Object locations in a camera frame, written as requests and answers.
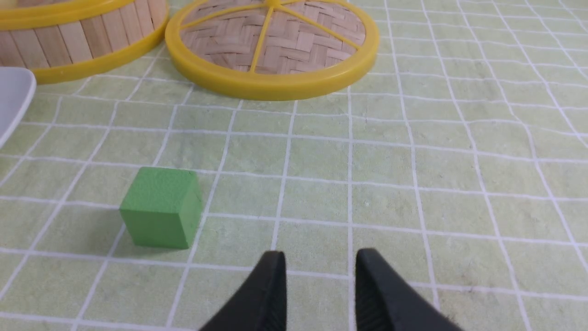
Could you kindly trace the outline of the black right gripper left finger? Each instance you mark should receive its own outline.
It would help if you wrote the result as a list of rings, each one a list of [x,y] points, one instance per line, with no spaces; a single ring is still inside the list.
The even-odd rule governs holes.
[[[202,331],[285,331],[287,329],[286,258],[265,251],[233,296]]]

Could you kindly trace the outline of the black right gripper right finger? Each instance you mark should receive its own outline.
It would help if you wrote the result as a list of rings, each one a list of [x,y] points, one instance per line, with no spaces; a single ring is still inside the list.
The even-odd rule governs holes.
[[[363,248],[356,254],[355,316],[359,331],[460,330],[374,248]]]

